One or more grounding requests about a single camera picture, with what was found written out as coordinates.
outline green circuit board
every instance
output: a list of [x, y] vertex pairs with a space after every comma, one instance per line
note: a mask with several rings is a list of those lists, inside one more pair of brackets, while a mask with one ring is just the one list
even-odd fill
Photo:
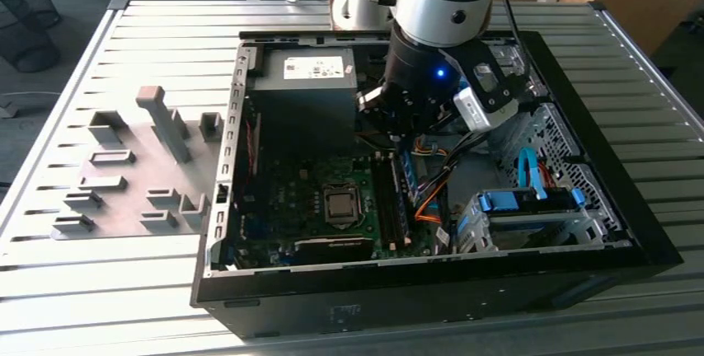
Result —
[[[244, 217], [244, 268], [286, 266], [294, 243], [312, 238], [363, 237], [375, 241], [372, 259], [429, 255], [435, 228], [415, 233], [412, 245], [391, 250], [383, 242], [371, 157], [332, 157], [319, 161], [276, 160], [266, 165], [269, 206], [265, 214]], [[349, 227], [328, 222], [327, 190], [348, 188], [357, 195], [359, 216]]]

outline gray metal block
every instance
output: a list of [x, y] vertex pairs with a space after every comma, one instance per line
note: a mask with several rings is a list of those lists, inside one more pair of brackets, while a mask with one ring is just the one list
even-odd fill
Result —
[[54, 228], [61, 232], [90, 232], [97, 224], [85, 214], [58, 216], [54, 219]]
[[118, 129], [127, 128], [117, 111], [97, 111], [89, 123], [89, 131], [101, 144], [122, 143]]
[[162, 142], [166, 143], [177, 162], [189, 162], [190, 153], [184, 138], [185, 125], [184, 121], [177, 124], [172, 118], [170, 111], [166, 109], [165, 89], [160, 86], [142, 87], [137, 96], [137, 105], [150, 112], [158, 135]]
[[221, 113], [204, 113], [198, 128], [206, 142], [221, 142], [222, 129], [225, 128]]
[[18, 108], [13, 101], [0, 96], [0, 119], [11, 119], [18, 114]]
[[94, 190], [77, 191], [66, 194], [65, 204], [73, 210], [94, 210], [103, 205], [103, 199]]
[[178, 227], [178, 221], [169, 210], [142, 212], [142, 225], [150, 231], [162, 231]]
[[176, 189], [149, 189], [148, 199], [157, 209], [176, 208], [181, 201], [181, 194]]
[[131, 150], [110, 150], [107, 152], [94, 152], [89, 162], [95, 166], [133, 164], [137, 160]]
[[129, 181], [122, 176], [83, 177], [78, 185], [82, 190], [125, 190]]
[[111, 0], [109, 3], [109, 10], [125, 10], [129, 8], [129, 0]]
[[206, 194], [201, 194], [201, 200], [198, 201], [198, 207], [194, 206], [190, 201], [189, 195], [184, 195], [181, 198], [181, 204], [178, 205], [178, 212], [185, 217], [189, 226], [194, 229], [201, 229], [204, 224], [204, 218], [209, 214], [210, 201]]

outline circuit chip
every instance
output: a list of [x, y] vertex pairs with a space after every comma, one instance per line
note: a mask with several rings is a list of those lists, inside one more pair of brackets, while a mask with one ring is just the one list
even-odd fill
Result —
[[332, 218], [349, 218], [353, 216], [355, 205], [351, 194], [331, 195], [328, 199], [328, 214]]
[[345, 230], [359, 222], [359, 187], [355, 184], [324, 186], [327, 223]]

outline wire bundle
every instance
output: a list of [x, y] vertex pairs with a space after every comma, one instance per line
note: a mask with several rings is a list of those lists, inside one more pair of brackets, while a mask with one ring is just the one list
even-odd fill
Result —
[[[419, 192], [424, 194], [428, 190], [431, 190], [431, 187], [437, 184], [433, 192], [429, 194], [429, 196], [424, 199], [421, 206], [419, 207], [419, 210], [416, 211], [416, 220], [425, 220], [433, 223], [444, 224], [447, 220], [443, 220], [441, 217], [437, 216], [429, 216], [424, 214], [424, 211], [433, 201], [436, 197], [439, 197], [440, 191], [445, 188], [448, 181], [451, 180], [451, 174], [455, 168], [457, 167], [460, 163], [460, 157], [465, 152], [472, 150], [476, 146], [483, 144], [484, 140], [487, 140], [487, 135], [484, 134], [475, 134], [468, 133], [456, 144], [456, 147], [445, 156], [445, 160], [443, 161], [443, 169], [440, 172], [431, 178], [431, 180], [424, 183], [419, 187]], [[447, 205], [444, 199], [447, 199], [447, 193], [445, 198], [439, 198], [439, 206], [443, 207], [444, 204]]]

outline power supply label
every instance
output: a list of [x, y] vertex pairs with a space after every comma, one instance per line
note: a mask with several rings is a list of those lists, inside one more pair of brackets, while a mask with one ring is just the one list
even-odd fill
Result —
[[284, 62], [284, 79], [344, 78], [343, 57], [289, 57]]

